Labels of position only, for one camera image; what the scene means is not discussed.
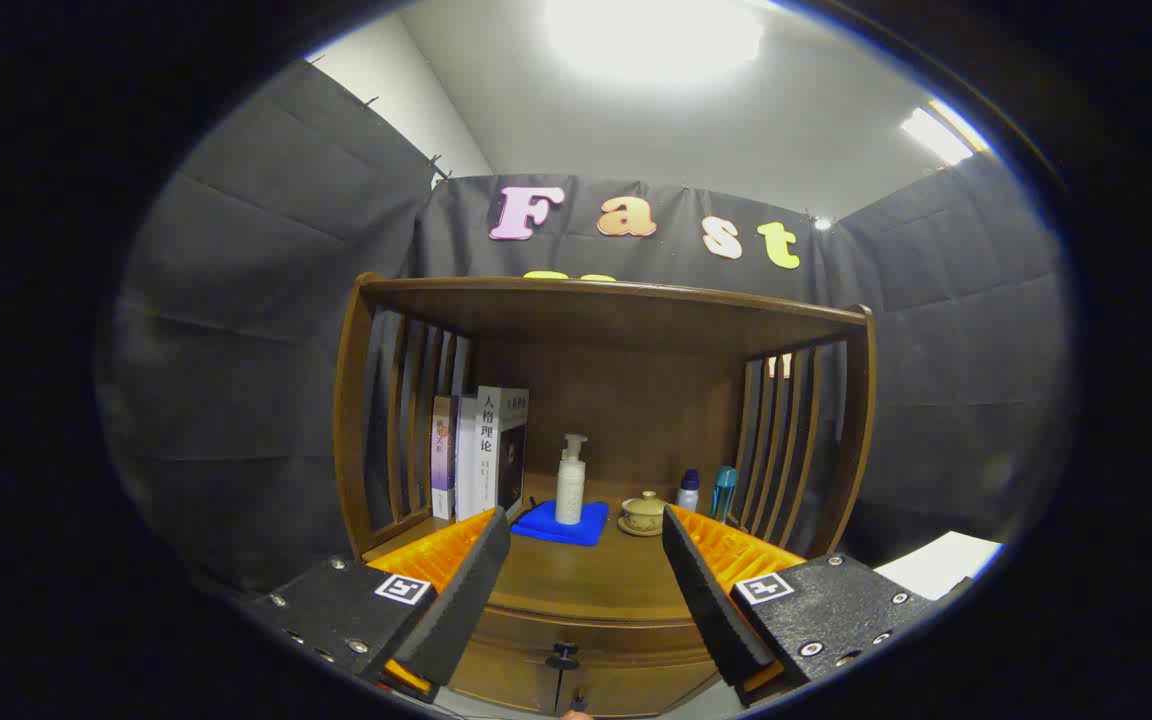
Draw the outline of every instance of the blue cloth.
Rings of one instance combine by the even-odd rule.
[[[513,533],[545,541],[584,544],[586,547],[598,544],[602,525],[607,524],[607,503],[585,502],[579,509],[579,523],[575,525],[559,524],[554,520],[554,507],[553,500],[540,502],[513,524]]]

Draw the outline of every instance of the wooden cabinet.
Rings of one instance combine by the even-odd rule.
[[[404,321],[394,372],[382,379],[391,384],[389,472],[365,478],[364,370],[372,318],[381,309]],[[359,559],[447,524],[429,515],[429,457],[397,462],[394,455],[397,433],[408,433],[412,454],[429,455],[429,402],[447,392],[450,376],[430,365],[445,364],[448,354],[429,348],[461,342],[471,348],[468,366],[477,382],[531,391],[524,497],[553,498],[563,433],[579,432],[589,435],[581,455],[585,500],[608,502],[612,514],[594,547],[511,538],[453,689],[550,712],[556,695],[562,710],[581,688],[593,714],[641,717],[712,682],[717,670],[660,538],[620,532],[620,501],[644,488],[673,498],[682,471],[698,468],[704,510],[718,468],[734,465],[742,483],[732,523],[783,544],[812,461],[819,373],[810,348],[831,342],[846,343],[846,418],[808,554],[832,551],[841,537],[872,425],[873,328],[864,306],[835,310],[635,283],[365,274],[340,342],[334,423],[340,501]],[[411,343],[420,343],[420,355]],[[776,370],[786,354],[794,354],[788,378]],[[380,488],[388,498],[393,521],[385,526],[372,526],[366,484],[372,497]],[[561,683],[544,664],[556,642],[579,646],[581,666]]]

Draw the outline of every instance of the pump dispenser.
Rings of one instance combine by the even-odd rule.
[[[585,498],[585,461],[579,458],[582,442],[588,437],[566,433],[567,450],[558,462],[558,493],[554,498],[554,520],[561,525],[579,523],[581,503]]]

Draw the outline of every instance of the blue water bottle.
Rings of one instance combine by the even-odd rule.
[[[736,468],[722,465],[718,469],[714,480],[714,501],[708,506],[708,516],[719,523],[727,523],[727,514],[732,511],[732,495],[736,492]]]

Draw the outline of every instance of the small white bottle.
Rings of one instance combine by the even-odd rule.
[[[696,501],[700,500],[700,475],[695,468],[687,469],[682,473],[682,484],[679,487],[679,507],[684,510],[696,511]]]
[[[585,461],[579,458],[579,444],[588,437],[567,433],[567,450],[558,462],[558,493],[554,497],[554,520],[559,525],[579,524],[579,511],[585,498]]]

